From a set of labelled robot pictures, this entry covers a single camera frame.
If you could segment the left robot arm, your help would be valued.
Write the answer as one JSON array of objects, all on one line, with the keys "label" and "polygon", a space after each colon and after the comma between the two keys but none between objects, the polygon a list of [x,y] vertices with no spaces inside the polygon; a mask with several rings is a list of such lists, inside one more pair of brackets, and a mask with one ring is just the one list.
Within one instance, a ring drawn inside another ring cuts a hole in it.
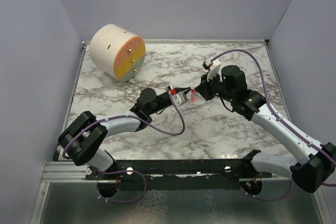
[{"label": "left robot arm", "polygon": [[103,140],[120,133],[138,132],[146,127],[174,135],[152,125],[151,115],[176,106],[175,94],[174,90],[170,90],[157,95],[153,89],[146,88],[141,91],[135,105],[124,114],[99,119],[90,111],[82,112],[58,138],[64,158],[72,160],[77,166],[88,164],[98,169],[104,179],[112,178],[116,172],[116,161],[100,148]]}]

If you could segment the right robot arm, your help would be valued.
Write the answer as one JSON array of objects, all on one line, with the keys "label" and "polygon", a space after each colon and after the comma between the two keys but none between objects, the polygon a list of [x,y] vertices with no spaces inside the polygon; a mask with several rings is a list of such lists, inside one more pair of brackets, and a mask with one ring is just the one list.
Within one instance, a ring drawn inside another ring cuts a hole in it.
[{"label": "right robot arm", "polygon": [[259,172],[277,174],[291,178],[301,189],[313,193],[333,174],[335,145],[307,137],[268,105],[261,93],[247,87],[245,74],[238,66],[220,68],[211,64],[206,71],[196,92],[207,101],[215,97],[228,101],[234,112],[262,127],[293,155],[282,158],[258,152],[241,164],[246,177]]}]

